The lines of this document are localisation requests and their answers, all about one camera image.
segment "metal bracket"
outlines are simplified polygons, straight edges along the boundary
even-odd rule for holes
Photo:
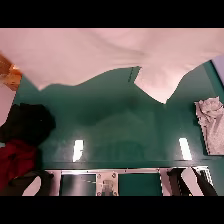
[[[96,196],[118,196],[118,173],[96,174]]]

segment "table surface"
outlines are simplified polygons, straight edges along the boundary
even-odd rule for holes
[[[134,85],[139,68],[116,69],[78,86],[50,85],[38,91],[23,77],[14,103],[45,105],[56,129],[40,146],[43,169],[109,169],[208,165],[224,195],[224,160],[208,156],[195,115],[195,101],[220,96],[223,86],[211,62],[184,76],[162,104]],[[192,154],[184,161],[179,138]],[[84,141],[72,162],[75,140]]]

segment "red cloth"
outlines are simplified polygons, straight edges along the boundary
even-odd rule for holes
[[[15,177],[34,169],[36,151],[34,146],[21,140],[11,140],[0,148],[0,189]]]

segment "green tabletop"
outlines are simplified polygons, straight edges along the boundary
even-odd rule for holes
[[[223,183],[219,167],[224,168],[224,160],[207,155],[194,106],[195,101],[216,96],[224,102],[223,87],[211,62],[187,74],[166,104],[134,85],[138,70],[116,69],[78,86],[57,84],[42,91],[23,77],[14,103],[43,104],[56,119],[56,129],[40,146],[42,168],[209,165],[214,184]],[[192,161],[183,160],[179,138],[187,138]],[[80,139],[83,155],[72,162],[75,140]],[[218,189],[224,195],[221,185]]]

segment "white cloth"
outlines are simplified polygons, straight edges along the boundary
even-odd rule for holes
[[[195,102],[208,154],[224,155],[224,108],[219,97]]]
[[[0,51],[39,89],[140,66],[135,84],[165,103],[185,74],[224,53],[223,39],[222,28],[1,28]]]

